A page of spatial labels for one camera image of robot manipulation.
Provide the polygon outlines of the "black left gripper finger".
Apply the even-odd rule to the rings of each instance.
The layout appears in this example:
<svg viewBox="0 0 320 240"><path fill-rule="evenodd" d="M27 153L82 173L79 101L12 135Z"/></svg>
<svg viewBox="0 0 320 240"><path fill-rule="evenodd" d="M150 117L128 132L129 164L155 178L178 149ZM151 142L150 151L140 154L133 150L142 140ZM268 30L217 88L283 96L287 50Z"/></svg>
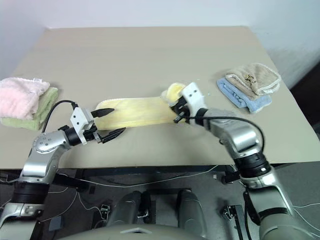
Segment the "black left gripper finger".
<svg viewBox="0 0 320 240"><path fill-rule="evenodd" d="M91 115L93 118L101 118L112 113L114 110L114 108L100 108L92 111Z"/></svg>
<svg viewBox="0 0 320 240"><path fill-rule="evenodd" d="M105 136L101 136L98 134L99 139L100 139L100 143L105 144L109 141L114 140L115 138L120 136L125 130L126 130L126 127L123 127L123 128L118 128L118 129L112 130Z"/></svg>

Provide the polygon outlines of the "blue folded towel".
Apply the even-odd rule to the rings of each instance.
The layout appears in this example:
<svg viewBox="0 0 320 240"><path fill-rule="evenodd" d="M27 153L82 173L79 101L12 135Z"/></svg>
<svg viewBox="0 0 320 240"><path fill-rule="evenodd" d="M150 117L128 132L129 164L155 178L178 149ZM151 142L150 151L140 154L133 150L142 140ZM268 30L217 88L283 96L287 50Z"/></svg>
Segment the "blue folded towel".
<svg viewBox="0 0 320 240"><path fill-rule="evenodd" d="M256 114L264 107L272 103L269 95L259 96L256 99L250 98L244 92L232 85L227 79L221 78L216 81L218 89L239 109L247 108L251 114Z"/></svg>

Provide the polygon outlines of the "dark grey rounded leg shape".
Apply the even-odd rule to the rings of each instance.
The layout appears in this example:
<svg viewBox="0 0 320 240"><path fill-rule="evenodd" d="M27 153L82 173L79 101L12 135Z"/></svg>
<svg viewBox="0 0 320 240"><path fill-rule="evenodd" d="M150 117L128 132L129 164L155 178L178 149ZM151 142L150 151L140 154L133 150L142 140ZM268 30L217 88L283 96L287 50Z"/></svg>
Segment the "dark grey rounded leg shape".
<svg viewBox="0 0 320 240"><path fill-rule="evenodd" d="M141 200L140 191L133 191L123 196L115 205L106 226L136 224Z"/></svg>
<svg viewBox="0 0 320 240"><path fill-rule="evenodd" d="M189 233L205 238L208 234L202 205L189 189L182 189L176 199L177 226Z"/></svg>

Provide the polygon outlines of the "black table frame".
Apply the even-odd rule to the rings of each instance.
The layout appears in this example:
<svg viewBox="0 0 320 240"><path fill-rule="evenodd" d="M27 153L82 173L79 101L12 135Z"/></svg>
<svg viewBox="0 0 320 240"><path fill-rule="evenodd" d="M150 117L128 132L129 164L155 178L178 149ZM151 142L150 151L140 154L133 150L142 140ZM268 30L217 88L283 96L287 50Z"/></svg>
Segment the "black table frame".
<svg viewBox="0 0 320 240"><path fill-rule="evenodd" d="M120 176L120 175L137 175L137 174L150 174L153 176L180 173L180 175L172 178L146 182L146 183L130 183L125 185L123 183L116 183L112 185L112 188L133 188L139 186L146 186L151 184L157 184L167 181L173 181L175 179L190 178L210 172L224 172L221 181L225 184L229 184L240 179L240 172L233 165L178 165L178 166L132 166L132 167L107 167L107 168L78 168L75 173L75 177L70 177L62 173L56 173L52 184L65 187L65 189L76 189L85 191L89 188L89 184L93 182L87 180L89 177L101 177L101 176Z"/></svg>

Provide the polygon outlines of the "pink folded towel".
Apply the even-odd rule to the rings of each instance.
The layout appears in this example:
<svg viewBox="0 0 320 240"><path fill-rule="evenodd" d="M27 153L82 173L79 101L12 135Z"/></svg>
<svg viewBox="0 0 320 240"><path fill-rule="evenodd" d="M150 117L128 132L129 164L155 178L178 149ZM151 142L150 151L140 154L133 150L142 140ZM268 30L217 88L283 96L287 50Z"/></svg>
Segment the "pink folded towel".
<svg viewBox="0 0 320 240"><path fill-rule="evenodd" d="M31 120L38 110L40 97L49 87L49 82L37 78L0 80L0 118Z"/></svg>

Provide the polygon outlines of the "metal floor bracket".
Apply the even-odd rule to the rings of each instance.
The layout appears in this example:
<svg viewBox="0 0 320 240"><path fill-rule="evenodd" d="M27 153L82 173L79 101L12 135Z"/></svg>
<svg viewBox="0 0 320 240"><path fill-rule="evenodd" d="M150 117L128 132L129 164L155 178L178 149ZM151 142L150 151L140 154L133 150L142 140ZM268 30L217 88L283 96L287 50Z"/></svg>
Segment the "metal floor bracket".
<svg viewBox="0 0 320 240"><path fill-rule="evenodd" d="M225 220L230 221L232 218L239 220L243 217L243 207L237 205L226 205L222 208L221 215Z"/></svg>
<svg viewBox="0 0 320 240"><path fill-rule="evenodd" d="M100 213L101 213L102 220L104 220L105 222L108 221L109 214L111 213L111 210L112 210L112 207L110 205L102 204L100 206Z"/></svg>

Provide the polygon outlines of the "yellow towel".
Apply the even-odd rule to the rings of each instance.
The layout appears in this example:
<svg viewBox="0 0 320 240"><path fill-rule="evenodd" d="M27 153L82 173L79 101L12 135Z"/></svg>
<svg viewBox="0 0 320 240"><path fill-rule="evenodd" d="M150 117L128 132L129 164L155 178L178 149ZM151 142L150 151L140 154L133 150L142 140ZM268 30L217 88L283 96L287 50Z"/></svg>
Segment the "yellow towel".
<svg viewBox="0 0 320 240"><path fill-rule="evenodd" d="M172 123L177 114L171 107L181 97L186 86L175 82L156 97L115 98L100 102L96 109L114 109L113 112L94 120L98 130L144 127Z"/></svg>

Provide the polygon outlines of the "grey robot torso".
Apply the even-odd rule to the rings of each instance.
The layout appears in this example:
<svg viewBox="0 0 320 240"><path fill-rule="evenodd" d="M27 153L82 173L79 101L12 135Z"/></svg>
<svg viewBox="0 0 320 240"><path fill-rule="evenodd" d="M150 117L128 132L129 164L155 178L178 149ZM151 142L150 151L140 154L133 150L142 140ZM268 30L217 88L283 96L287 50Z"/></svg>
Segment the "grey robot torso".
<svg viewBox="0 0 320 240"><path fill-rule="evenodd" d="M158 224L118 224L91 229L59 240L208 240L184 229Z"/></svg>

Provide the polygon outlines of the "beige folded towel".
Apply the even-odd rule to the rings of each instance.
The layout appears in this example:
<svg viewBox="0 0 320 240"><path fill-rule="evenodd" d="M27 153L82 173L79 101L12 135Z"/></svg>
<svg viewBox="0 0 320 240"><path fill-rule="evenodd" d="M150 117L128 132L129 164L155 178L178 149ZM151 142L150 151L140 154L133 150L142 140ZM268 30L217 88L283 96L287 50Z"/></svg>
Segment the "beige folded towel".
<svg viewBox="0 0 320 240"><path fill-rule="evenodd" d="M277 92L282 80L278 72L261 63L234 67L224 77L252 100Z"/></svg>

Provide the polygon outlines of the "green folded towel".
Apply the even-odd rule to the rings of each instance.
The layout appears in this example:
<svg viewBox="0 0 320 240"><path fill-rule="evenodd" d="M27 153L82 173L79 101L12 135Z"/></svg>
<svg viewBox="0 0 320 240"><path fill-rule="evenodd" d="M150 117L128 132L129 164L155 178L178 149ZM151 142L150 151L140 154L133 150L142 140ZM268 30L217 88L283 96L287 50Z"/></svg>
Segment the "green folded towel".
<svg viewBox="0 0 320 240"><path fill-rule="evenodd" d="M58 98L59 90L50 87L40 98L36 113L32 114L31 119L0 118L2 125L12 128L23 128L31 131L38 131L46 120L52 106Z"/></svg>

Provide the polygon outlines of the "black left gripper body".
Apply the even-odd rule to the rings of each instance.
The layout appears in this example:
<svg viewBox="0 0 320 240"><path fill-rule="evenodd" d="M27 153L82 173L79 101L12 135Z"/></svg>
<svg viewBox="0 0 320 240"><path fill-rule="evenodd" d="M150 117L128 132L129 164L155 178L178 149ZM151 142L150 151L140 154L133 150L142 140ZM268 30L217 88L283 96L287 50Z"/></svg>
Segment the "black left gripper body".
<svg viewBox="0 0 320 240"><path fill-rule="evenodd" d="M98 133L97 126L93 124L90 129L87 129L83 132L83 136L87 142L96 141L98 144L103 144L103 138Z"/></svg>

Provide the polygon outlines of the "small grey floor box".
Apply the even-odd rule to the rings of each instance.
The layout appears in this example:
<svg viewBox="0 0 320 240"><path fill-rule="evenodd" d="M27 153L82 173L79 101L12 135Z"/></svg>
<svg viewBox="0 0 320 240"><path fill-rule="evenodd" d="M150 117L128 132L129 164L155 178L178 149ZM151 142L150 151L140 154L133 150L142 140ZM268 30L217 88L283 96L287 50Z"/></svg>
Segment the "small grey floor box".
<svg viewBox="0 0 320 240"><path fill-rule="evenodd" d="M60 216L55 216L50 220L49 226L48 226L48 231L49 232L55 232L63 228L63 217Z"/></svg>

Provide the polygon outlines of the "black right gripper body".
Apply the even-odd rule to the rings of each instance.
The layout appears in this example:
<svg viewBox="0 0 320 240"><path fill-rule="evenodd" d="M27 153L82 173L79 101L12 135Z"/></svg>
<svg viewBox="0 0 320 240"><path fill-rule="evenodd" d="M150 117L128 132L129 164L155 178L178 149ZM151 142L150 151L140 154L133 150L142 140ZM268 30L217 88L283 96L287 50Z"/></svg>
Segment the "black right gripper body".
<svg viewBox="0 0 320 240"><path fill-rule="evenodd" d="M184 119L186 123L189 123L190 120L190 110L189 107L187 106L187 101L183 96L181 96L178 100L178 108L177 109L172 109L172 111L177 115L180 113L184 113Z"/></svg>

